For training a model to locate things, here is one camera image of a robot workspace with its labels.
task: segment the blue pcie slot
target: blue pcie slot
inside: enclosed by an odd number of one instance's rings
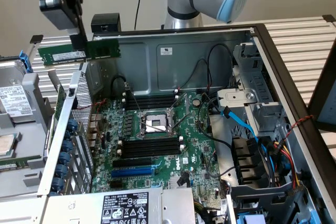
[[[139,168],[111,171],[112,178],[142,176],[142,175],[154,175],[154,168],[149,166],[149,167],[139,167]]]

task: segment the open computer chassis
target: open computer chassis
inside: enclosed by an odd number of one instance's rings
[[[38,191],[61,196],[50,197],[44,220],[66,221],[71,216],[62,217],[65,209],[54,206],[81,199],[87,204],[83,215],[96,204],[85,215],[88,223],[110,223],[113,216],[131,221],[120,205],[106,206],[106,197],[133,193],[143,194],[138,200],[145,214],[137,217],[144,223],[203,223],[202,214],[194,215],[198,206],[212,214],[206,223],[236,223],[251,215],[266,223],[332,221],[334,161],[311,119],[291,129],[309,115],[264,25],[94,37],[107,38],[119,41],[121,57],[84,63],[71,80]],[[201,58],[207,65],[201,66]],[[286,145],[298,174],[295,189],[283,157],[275,161],[271,185],[254,136],[266,145],[290,131]],[[82,145],[69,160],[66,138]],[[70,172],[60,171],[60,164]],[[77,168],[71,170],[72,164]]]

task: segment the power supply label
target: power supply label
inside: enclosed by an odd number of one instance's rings
[[[10,117],[33,114],[22,86],[0,88],[0,100]]]
[[[148,193],[104,196],[101,224],[147,224]]]

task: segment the black box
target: black box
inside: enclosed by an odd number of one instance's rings
[[[102,13],[95,14],[91,21],[91,31],[94,34],[119,32],[120,14],[119,13]]]

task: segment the motherboard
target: motherboard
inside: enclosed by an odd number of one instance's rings
[[[183,96],[172,110],[142,110],[143,123],[139,122],[139,110],[125,110],[122,100],[109,100],[101,106],[102,120],[97,127],[101,128],[99,134],[105,143],[102,146],[101,141],[96,141],[92,193],[154,187],[173,189],[180,186],[180,178],[187,176],[188,182],[181,187],[191,187],[194,200],[208,207],[220,206],[220,197],[216,193],[220,187],[219,179],[210,177],[206,171],[215,150],[214,142],[200,132],[197,122],[201,109],[199,120],[206,130],[207,110],[200,108],[200,94],[190,92]],[[168,125],[175,125],[170,134],[163,132]],[[156,147],[152,153],[150,149],[146,150],[149,145],[166,142],[166,153]],[[132,145],[135,143],[138,145],[134,149]],[[125,163],[125,158],[150,164],[152,171],[148,175],[120,175],[120,172],[133,171],[131,167],[120,170],[119,164]],[[212,158],[209,170],[218,174],[216,158]]]

